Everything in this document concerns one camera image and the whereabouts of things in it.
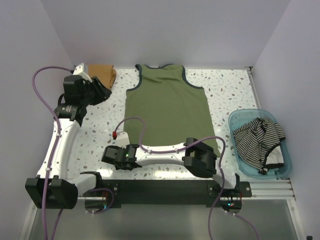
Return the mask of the olive green tank top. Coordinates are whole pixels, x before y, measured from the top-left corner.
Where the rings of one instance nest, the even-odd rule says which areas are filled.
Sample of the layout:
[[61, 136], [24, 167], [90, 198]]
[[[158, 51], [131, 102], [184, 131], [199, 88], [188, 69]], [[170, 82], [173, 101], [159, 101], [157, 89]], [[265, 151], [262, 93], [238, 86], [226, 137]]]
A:
[[172, 146], [215, 136], [205, 90], [187, 80], [183, 65], [135, 67], [138, 84], [126, 90], [123, 125], [131, 144]]

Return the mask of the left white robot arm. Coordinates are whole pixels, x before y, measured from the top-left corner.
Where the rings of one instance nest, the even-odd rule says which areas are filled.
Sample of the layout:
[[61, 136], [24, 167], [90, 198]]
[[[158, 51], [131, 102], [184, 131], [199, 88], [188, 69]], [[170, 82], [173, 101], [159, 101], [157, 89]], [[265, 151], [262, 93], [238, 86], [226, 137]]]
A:
[[86, 192], [99, 196], [104, 190], [101, 174], [84, 171], [68, 180], [72, 147], [89, 105], [106, 101], [112, 94], [97, 77], [90, 80], [70, 75], [63, 82], [64, 94], [54, 109], [53, 133], [43, 164], [34, 178], [28, 178], [25, 189], [39, 209], [73, 209], [78, 197]]

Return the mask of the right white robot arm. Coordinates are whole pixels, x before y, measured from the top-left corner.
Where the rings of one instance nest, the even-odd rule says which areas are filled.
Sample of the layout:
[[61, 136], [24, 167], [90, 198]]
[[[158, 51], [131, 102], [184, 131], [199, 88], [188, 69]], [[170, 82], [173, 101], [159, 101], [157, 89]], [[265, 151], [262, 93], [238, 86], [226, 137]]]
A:
[[195, 177], [213, 179], [223, 184], [222, 189], [227, 196], [233, 197], [241, 190], [234, 173], [231, 176], [221, 174], [214, 149], [193, 137], [167, 146], [109, 145], [105, 148], [101, 161], [115, 166], [116, 170], [128, 171], [150, 165], [179, 165]]

